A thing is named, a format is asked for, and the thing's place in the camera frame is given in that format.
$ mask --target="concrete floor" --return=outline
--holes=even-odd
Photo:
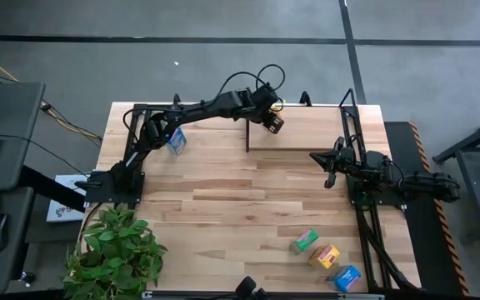
[[[480,0],[347,0],[347,5],[355,38],[480,40]],[[338,0],[0,0],[0,33],[345,38]],[[413,120],[429,158],[480,124],[480,47],[360,46],[357,60],[367,103],[380,104],[388,121]],[[308,90],[315,103],[336,103],[353,87],[345,45],[0,42],[2,66],[22,81],[45,82],[48,101],[98,134],[113,101],[167,101],[174,93],[186,101],[209,99],[229,74],[256,72],[267,63],[287,71],[279,95],[289,102]],[[266,78],[279,80],[271,72]],[[239,77],[229,87],[247,85],[252,80]],[[98,149],[86,138],[43,114],[33,139],[82,170],[97,161]],[[48,176],[73,172],[35,147],[27,163]],[[454,162],[435,168],[459,176]],[[444,209],[454,237],[479,228],[468,197]],[[470,293],[480,296],[480,242],[455,242]],[[31,288],[62,286],[58,275],[66,246],[33,247],[27,267],[38,280]],[[9,288],[23,289],[19,283]]]

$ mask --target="black table leg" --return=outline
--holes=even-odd
[[[30,187],[46,198],[53,199],[64,206],[84,213],[84,196],[71,188],[64,187],[62,184],[42,175],[30,167],[23,166],[18,185],[20,187]]]

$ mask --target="small box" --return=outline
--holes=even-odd
[[[336,289],[347,293],[360,277],[360,272],[354,266],[341,266],[332,275],[329,275],[325,281],[334,284]]]
[[[292,242],[290,245],[290,250],[296,254],[302,253],[303,251],[307,250],[307,248],[310,247],[310,245],[312,245],[317,239],[318,234],[314,231],[314,229],[309,228],[300,237]]]
[[[308,259],[308,263],[315,267],[317,263],[324,268],[329,269],[340,256],[340,252],[333,245],[321,246],[314,251]]]
[[[180,127],[175,129],[173,132],[172,138],[166,142],[166,147],[170,153],[179,155],[186,145],[187,139],[184,137],[183,130]]]

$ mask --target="potted plant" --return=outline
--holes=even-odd
[[[134,211],[126,205],[108,207],[98,216],[81,234],[86,251],[80,240],[68,251],[64,297],[141,299],[148,282],[158,285],[166,247],[157,243],[146,221],[133,220]]]

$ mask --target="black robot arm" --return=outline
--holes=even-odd
[[[388,156],[375,151],[366,152],[359,162],[353,148],[344,146],[343,137],[338,138],[333,149],[311,152],[310,157],[329,173],[325,188],[332,188],[336,173],[342,173],[357,179],[366,192],[393,188],[403,193],[405,199],[421,193],[448,203],[459,199],[460,186],[448,174],[403,170]]]
[[[279,97],[274,89],[265,84],[255,92],[249,89],[225,92],[212,101],[183,105],[180,102],[168,108],[152,107],[146,110],[154,113],[145,120],[140,129],[139,139],[132,147],[131,153],[110,169],[112,187],[115,193],[124,193],[134,184],[134,172],[138,170],[146,156],[152,151],[164,146],[175,130],[187,123],[193,123],[208,118],[231,118],[237,121],[245,118],[253,123],[260,123],[271,133],[277,134],[284,121],[271,107]]]

